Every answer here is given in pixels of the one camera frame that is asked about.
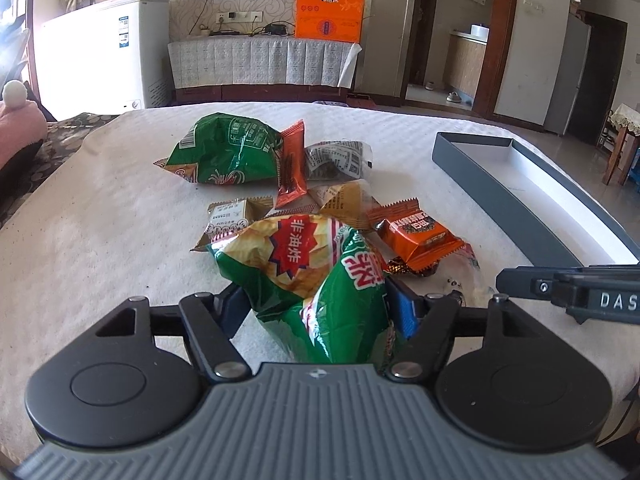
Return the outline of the orange gift box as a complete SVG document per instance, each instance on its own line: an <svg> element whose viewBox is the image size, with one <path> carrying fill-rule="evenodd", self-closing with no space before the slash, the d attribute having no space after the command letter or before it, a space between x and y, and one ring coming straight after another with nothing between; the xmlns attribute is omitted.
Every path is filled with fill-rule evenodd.
<svg viewBox="0 0 640 480"><path fill-rule="evenodd" d="M295 37L359 44L364 0L295 0Z"/></svg>

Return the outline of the pink plush toy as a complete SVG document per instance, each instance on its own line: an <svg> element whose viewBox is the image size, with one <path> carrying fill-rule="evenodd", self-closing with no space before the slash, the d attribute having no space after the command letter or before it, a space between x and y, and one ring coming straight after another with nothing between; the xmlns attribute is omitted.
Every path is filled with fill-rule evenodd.
<svg viewBox="0 0 640 480"><path fill-rule="evenodd" d="M19 80L9 80L1 96L1 168L23 148L44 141L47 121L35 101L27 97L27 89Z"/></svg>

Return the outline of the gold brown snack packet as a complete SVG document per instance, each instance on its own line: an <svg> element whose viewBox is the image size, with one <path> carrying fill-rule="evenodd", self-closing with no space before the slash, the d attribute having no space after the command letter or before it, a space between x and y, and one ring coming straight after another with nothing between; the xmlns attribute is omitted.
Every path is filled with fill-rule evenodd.
<svg viewBox="0 0 640 480"><path fill-rule="evenodd" d="M205 231L192 252L205 252L220 242L231 240L255 221L265 218L272 206L271 196L235 198L209 204Z"/></svg>

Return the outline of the newspaper print snack packet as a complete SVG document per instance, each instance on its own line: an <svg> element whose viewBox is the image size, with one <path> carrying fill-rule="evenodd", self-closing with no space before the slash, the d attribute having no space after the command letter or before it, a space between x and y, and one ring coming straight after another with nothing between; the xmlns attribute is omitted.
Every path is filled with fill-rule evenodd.
<svg viewBox="0 0 640 480"><path fill-rule="evenodd" d="M306 178L311 181L367 179L373 169L369 144L361 141L323 141L305 148Z"/></svg>

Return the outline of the grey shallow box tray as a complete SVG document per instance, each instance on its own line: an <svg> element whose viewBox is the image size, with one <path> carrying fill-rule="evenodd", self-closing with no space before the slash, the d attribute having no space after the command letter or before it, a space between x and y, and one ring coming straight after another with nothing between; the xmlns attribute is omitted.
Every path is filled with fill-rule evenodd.
<svg viewBox="0 0 640 480"><path fill-rule="evenodd" d="M639 262L639 246L614 217L518 140L440 132L432 161L535 266Z"/></svg>

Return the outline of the white chest freezer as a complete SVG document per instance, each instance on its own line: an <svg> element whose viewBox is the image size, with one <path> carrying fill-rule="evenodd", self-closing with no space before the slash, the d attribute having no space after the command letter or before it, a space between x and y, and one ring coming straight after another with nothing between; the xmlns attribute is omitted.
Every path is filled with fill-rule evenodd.
<svg viewBox="0 0 640 480"><path fill-rule="evenodd" d="M39 99L58 120L163 107L169 0L107 0L35 27Z"/></svg>

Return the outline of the tv cabinet with lace cloth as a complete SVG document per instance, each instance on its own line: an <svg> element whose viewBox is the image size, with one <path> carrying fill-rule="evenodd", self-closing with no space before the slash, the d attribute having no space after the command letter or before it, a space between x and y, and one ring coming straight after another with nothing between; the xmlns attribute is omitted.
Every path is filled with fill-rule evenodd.
<svg viewBox="0 0 640 480"><path fill-rule="evenodd" d="M211 36L168 44L175 99L344 102L359 44L289 36Z"/></svg>

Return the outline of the grey refrigerator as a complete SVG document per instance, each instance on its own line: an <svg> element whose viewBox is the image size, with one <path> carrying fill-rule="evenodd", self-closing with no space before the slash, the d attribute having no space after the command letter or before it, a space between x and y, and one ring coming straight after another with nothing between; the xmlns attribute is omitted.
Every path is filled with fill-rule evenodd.
<svg viewBox="0 0 640 480"><path fill-rule="evenodd" d="M574 14L567 20L561 62L544 128L564 136L572 117L589 49L591 27Z"/></svg>

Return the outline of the green yellow chip bag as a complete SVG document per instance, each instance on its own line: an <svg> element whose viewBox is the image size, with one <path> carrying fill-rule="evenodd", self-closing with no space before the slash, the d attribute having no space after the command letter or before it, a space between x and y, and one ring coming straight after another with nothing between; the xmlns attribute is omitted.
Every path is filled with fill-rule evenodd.
<svg viewBox="0 0 640 480"><path fill-rule="evenodd" d="M382 259L353 226L321 214L270 217L210 253L291 359L376 368L392 359L401 338Z"/></svg>

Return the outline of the orange snack packet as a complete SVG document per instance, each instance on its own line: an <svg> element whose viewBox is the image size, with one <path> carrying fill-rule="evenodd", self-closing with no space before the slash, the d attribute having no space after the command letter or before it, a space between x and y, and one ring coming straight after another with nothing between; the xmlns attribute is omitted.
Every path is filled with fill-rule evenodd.
<svg viewBox="0 0 640 480"><path fill-rule="evenodd" d="M368 212L368 218L396 257L416 270L464 242L424 212L416 198L374 208Z"/></svg>

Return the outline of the white tablecloth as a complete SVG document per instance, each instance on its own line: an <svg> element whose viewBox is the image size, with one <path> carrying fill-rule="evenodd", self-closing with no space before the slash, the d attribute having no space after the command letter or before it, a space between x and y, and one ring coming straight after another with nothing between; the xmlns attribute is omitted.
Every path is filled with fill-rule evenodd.
<svg viewBox="0 0 640 480"><path fill-rule="evenodd" d="M200 118L302 120L308 142L361 141L385 206L416 198L469 243L496 290L459 311L436 379L290 358L250 307L232 344L247 379L206 379L178 309L232 281L192 252L206 207L273 180L190 183L154 165ZM639 327L578 324L498 292L535 266L432 161L436 134L513 139L477 122L316 104L138 110L89 134L1 231L1 449L17 479L621 479L596 446L639 380Z"/></svg>

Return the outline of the clear small candy packet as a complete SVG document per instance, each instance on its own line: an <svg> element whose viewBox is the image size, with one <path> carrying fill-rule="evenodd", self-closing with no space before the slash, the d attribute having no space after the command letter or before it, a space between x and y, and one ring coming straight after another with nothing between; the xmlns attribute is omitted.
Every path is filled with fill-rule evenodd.
<svg viewBox="0 0 640 480"><path fill-rule="evenodd" d="M426 279L428 292L460 292L466 306L484 307L496 290L482 272L476 269L447 270L439 268Z"/></svg>

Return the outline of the clear pack of biscuits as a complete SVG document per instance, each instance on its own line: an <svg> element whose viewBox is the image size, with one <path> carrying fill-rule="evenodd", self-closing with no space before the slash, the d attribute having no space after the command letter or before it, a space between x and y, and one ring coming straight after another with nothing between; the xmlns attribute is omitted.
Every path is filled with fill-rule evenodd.
<svg viewBox="0 0 640 480"><path fill-rule="evenodd" d="M302 198L273 209L272 214L323 214L362 232L372 230L368 212L381 204L366 180L352 180L310 188Z"/></svg>

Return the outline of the kitchen counter cabinet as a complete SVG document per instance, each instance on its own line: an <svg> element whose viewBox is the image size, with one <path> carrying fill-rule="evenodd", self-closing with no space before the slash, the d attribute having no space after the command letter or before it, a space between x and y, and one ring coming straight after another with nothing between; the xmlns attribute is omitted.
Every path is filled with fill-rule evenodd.
<svg viewBox="0 0 640 480"><path fill-rule="evenodd" d="M450 32L442 82L462 99L475 100L488 40L468 32Z"/></svg>

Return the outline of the wooden side table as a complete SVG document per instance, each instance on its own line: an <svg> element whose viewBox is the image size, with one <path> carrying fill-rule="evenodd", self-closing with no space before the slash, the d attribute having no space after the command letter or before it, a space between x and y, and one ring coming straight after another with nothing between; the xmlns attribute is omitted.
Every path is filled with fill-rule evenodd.
<svg viewBox="0 0 640 480"><path fill-rule="evenodd" d="M617 183L623 185L628 179L631 164L639 147L640 114L622 103L614 110L610 122L617 130L613 151L608 158L602 182L609 185L618 172Z"/></svg>

